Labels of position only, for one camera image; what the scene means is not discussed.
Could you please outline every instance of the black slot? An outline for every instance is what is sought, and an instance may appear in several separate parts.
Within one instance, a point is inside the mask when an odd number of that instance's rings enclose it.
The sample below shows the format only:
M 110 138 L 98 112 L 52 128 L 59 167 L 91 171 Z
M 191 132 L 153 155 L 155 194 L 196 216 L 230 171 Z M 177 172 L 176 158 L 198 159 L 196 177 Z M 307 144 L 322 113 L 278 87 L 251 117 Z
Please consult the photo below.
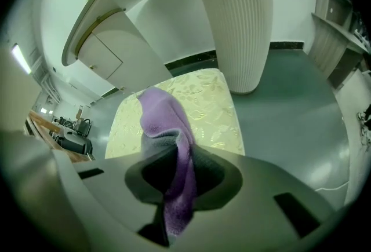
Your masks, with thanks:
M 80 178 L 83 180 L 83 179 L 86 179 L 86 178 L 90 178 L 90 177 L 93 177 L 93 176 L 96 176 L 96 175 L 99 175 L 99 174 L 102 174 L 104 173 L 103 170 L 101 169 L 92 169 L 92 170 L 87 170 L 87 171 L 81 171 L 79 174 Z
M 163 220 L 163 204 L 157 207 L 153 223 L 144 226 L 138 231 L 138 234 L 161 246 L 169 247 L 168 235 L 166 234 L 165 222 Z
M 163 195 L 169 189 L 176 171 L 177 148 L 146 165 L 141 174 L 144 180 Z
M 318 220 L 291 193 L 276 195 L 274 199 L 301 238 L 320 226 Z

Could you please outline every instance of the gray floor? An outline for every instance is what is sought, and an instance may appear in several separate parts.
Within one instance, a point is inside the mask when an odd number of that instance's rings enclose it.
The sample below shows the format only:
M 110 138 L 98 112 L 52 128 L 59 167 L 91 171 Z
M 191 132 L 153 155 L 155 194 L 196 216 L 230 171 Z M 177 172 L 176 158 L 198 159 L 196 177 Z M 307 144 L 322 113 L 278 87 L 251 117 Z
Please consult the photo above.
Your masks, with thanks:
M 174 76 L 215 68 L 216 60 L 172 71 Z M 96 159 L 104 159 L 111 125 L 121 101 L 115 93 L 91 109 L 89 138 Z M 272 50 L 258 88 L 232 95 L 247 156 L 272 162 L 321 193 L 336 209 L 349 179 L 347 132 L 331 87 L 307 55 Z

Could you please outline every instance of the purple cloth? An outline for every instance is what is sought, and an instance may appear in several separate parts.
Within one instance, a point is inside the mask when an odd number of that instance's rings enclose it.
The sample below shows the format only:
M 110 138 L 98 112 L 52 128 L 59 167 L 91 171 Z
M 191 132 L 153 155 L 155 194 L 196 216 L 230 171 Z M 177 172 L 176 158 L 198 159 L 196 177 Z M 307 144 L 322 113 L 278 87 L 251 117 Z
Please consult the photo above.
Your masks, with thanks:
M 168 235 L 179 235 L 191 221 L 192 203 L 197 195 L 191 156 L 194 137 L 183 107 L 171 94 L 151 87 L 138 100 L 143 110 L 140 119 L 143 134 L 156 143 L 165 138 L 168 144 L 169 137 L 173 137 L 178 147 L 175 176 L 164 196 L 164 219 Z

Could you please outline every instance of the black baseboard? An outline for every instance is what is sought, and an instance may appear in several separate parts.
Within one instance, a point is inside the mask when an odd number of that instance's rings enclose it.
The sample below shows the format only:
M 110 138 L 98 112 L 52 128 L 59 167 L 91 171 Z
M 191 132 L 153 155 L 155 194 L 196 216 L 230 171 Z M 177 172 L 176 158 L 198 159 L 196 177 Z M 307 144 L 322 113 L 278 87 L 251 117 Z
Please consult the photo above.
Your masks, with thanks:
M 271 42 L 269 45 L 270 50 L 302 50 L 303 47 L 304 42 L 289 42 L 289 41 Z M 165 66 L 168 70 L 173 70 L 175 68 L 183 67 L 185 65 L 194 64 L 200 61 L 211 59 L 216 59 L 215 50 L 188 56 L 183 59 L 179 59 L 171 63 L 165 64 Z
M 198 54 L 195 54 L 195 55 L 192 55 L 192 56 L 185 57 L 183 59 L 173 61 L 171 63 L 165 64 L 165 67 L 168 70 L 173 70 L 175 68 L 179 68 L 179 67 L 182 67 L 184 65 L 194 64 L 194 63 L 197 63 L 199 61 L 211 60 L 211 59 L 216 59 L 216 51 L 215 50 L 211 50 L 211 51 L 203 52 L 203 53 L 198 53 Z
M 304 42 L 271 42 L 269 50 L 303 50 Z

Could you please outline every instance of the dark opening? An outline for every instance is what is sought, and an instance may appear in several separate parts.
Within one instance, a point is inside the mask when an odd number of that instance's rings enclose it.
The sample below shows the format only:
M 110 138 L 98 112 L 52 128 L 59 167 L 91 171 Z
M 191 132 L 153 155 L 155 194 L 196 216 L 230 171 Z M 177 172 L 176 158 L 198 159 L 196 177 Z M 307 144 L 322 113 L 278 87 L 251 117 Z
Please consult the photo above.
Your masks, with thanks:
M 176 163 L 177 154 L 170 152 L 144 167 L 141 174 L 147 183 L 165 194 L 174 179 Z
M 291 193 L 276 195 L 274 200 L 301 238 L 320 226 L 318 220 Z

